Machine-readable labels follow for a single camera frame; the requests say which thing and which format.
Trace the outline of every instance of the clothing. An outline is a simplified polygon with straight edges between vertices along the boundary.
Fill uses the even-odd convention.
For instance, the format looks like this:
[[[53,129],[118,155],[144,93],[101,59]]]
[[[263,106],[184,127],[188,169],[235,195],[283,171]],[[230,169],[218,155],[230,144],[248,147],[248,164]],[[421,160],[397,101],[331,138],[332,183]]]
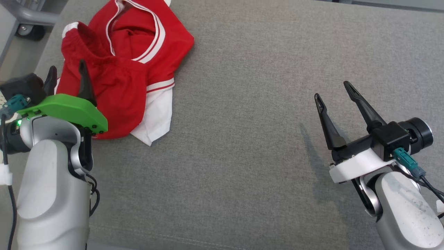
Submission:
[[[109,124],[98,138],[131,133],[151,145],[169,131],[174,72],[193,43],[163,0],[111,0],[89,26],[66,26],[57,93],[77,95],[77,68],[85,59],[97,108]]]

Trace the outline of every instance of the caster wheel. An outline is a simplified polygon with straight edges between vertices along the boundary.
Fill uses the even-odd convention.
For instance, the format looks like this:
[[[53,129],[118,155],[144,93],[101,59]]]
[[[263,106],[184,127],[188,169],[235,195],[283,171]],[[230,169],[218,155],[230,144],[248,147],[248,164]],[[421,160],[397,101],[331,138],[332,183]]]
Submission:
[[[17,29],[16,36],[32,41],[40,41],[45,36],[45,29],[42,25],[21,24]]]

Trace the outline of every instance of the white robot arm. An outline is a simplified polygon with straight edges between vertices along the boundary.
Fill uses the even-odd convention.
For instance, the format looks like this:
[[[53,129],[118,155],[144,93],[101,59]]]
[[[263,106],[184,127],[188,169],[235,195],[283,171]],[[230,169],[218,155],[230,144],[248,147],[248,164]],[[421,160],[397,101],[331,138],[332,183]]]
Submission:
[[[444,250],[444,228],[420,193],[420,185],[443,201],[442,192],[425,179],[413,155],[433,143],[429,126],[419,118],[386,123],[347,81],[344,86],[367,123],[368,136],[346,143],[339,135],[319,94],[315,102],[327,147],[334,163],[335,183],[351,181],[366,212],[376,217],[376,228],[386,250]],[[393,171],[364,178],[389,166]]]
[[[107,120],[96,108],[82,60],[79,73],[77,97],[54,95],[54,66],[44,84],[29,74],[0,86],[8,100],[0,109],[4,155],[0,185],[8,185],[14,212],[8,250],[16,220],[19,250],[86,249],[89,217],[100,199],[97,182],[89,174],[93,167],[91,140],[107,130]],[[5,124],[14,112],[23,119]],[[17,152],[29,152],[29,156],[15,201],[7,154]],[[94,193],[96,204],[91,207]]]

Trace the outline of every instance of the teal connector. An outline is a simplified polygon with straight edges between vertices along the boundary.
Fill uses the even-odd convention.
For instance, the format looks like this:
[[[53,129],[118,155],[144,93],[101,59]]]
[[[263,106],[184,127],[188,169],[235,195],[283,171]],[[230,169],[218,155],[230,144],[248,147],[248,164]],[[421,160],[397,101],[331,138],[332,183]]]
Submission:
[[[393,157],[399,164],[406,167],[412,176],[418,181],[421,178],[421,175],[425,176],[425,171],[421,167],[418,166],[418,162],[413,159],[403,148],[397,148],[393,151]]]

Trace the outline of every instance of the gray fabric surface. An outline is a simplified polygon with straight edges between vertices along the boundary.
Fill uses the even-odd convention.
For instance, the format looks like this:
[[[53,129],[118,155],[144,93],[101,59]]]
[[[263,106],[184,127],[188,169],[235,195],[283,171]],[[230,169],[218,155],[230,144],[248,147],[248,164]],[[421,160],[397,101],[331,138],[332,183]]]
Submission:
[[[67,4],[40,76],[61,69],[63,26],[88,22],[104,3]],[[171,131],[152,147],[132,136],[94,142],[102,199],[92,240],[140,250],[382,249],[351,183],[329,177],[314,93],[348,141],[366,133],[344,80],[387,121],[428,122],[435,143],[416,159],[444,189],[443,15],[308,0],[171,8],[195,37],[175,77]],[[24,163],[10,159],[18,173]]]

